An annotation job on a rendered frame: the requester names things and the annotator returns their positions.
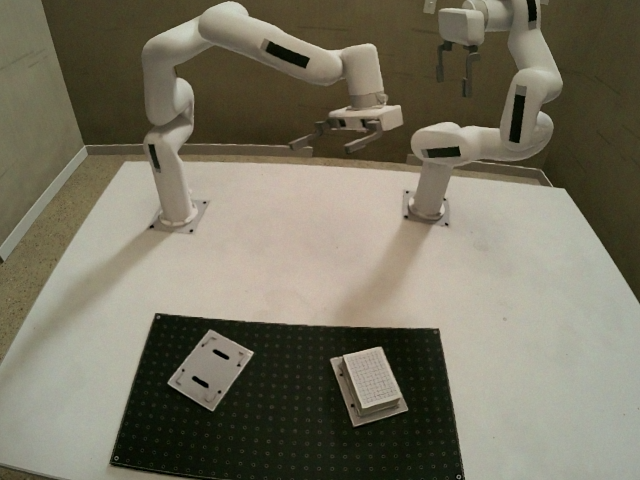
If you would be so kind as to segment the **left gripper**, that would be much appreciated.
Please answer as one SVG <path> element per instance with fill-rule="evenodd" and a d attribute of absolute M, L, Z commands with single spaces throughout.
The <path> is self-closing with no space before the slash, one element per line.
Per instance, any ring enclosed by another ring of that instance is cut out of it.
<path fill-rule="evenodd" d="M 472 98 L 472 62 L 481 60 L 477 46 L 484 41 L 484 16 L 470 0 L 466 0 L 461 9 L 439 10 L 439 34 L 445 44 L 437 47 L 436 78 L 438 83 L 444 82 L 442 52 L 452 51 L 452 44 L 462 44 L 470 53 L 466 57 L 466 78 L 462 78 L 462 97 Z"/>

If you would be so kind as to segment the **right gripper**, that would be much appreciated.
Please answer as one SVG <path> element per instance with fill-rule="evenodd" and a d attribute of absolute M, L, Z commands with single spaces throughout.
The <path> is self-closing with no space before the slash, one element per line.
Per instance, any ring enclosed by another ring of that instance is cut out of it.
<path fill-rule="evenodd" d="M 401 106 L 385 106 L 386 102 L 366 108 L 342 108 L 328 114 L 323 122 L 316 122 L 315 133 L 288 143 L 292 151 L 308 146 L 308 141 L 323 135 L 324 129 L 374 130 L 374 133 L 344 145 L 345 154 L 358 151 L 366 144 L 380 138 L 383 130 L 391 130 L 403 124 Z M 341 119 L 341 120 L 340 120 Z M 345 119 L 345 120 L 344 120 Z M 364 122 L 365 121 L 365 122 Z M 365 128 L 366 127 L 366 128 Z M 368 127 L 368 128 L 367 128 Z"/>

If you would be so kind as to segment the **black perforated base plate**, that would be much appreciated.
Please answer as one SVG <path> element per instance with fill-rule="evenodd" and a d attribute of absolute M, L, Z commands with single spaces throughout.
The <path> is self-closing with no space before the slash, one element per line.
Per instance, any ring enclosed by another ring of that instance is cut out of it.
<path fill-rule="evenodd" d="M 210 329 L 254 352 L 214 413 L 167 384 Z M 353 428 L 330 359 L 375 347 L 409 410 Z M 155 313 L 109 464 L 202 480 L 465 480 L 440 330 Z"/>

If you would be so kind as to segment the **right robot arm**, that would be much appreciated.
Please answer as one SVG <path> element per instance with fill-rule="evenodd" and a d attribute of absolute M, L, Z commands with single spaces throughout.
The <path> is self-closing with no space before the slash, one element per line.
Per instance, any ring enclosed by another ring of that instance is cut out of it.
<path fill-rule="evenodd" d="M 249 17 L 236 2 L 213 6 L 153 37 L 141 56 L 146 116 L 155 125 L 145 136 L 143 149 L 162 207 L 159 218 L 166 227 L 186 226 L 198 214 L 190 199 L 193 190 L 188 189 L 184 164 L 177 154 L 193 131 L 194 94 L 185 80 L 177 78 L 175 65 L 214 45 L 315 86 L 330 86 L 346 78 L 352 108 L 377 106 L 388 100 L 374 45 L 324 50 Z"/>

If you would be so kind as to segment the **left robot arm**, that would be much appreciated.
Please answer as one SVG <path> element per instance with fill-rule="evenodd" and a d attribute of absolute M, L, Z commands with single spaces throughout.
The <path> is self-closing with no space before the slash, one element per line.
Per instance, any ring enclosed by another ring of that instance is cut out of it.
<path fill-rule="evenodd" d="M 484 32 L 510 31 L 508 49 L 519 72 L 508 91 L 500 130 L 460 129 L 455 123 L 443 122 L 412 136 L 411 149 L 424 162 L 415 198 L 410 198 L 408 206 L 413 214 L 427 220 L 444 215 L 442 203 L 454 166 L 478 159 L 518 161 L 540 152 L 554 128 L 540 108 L 557 98 L 563 88 L 540 30 L 540 0 L 470 1 L 484 15 Z"/>

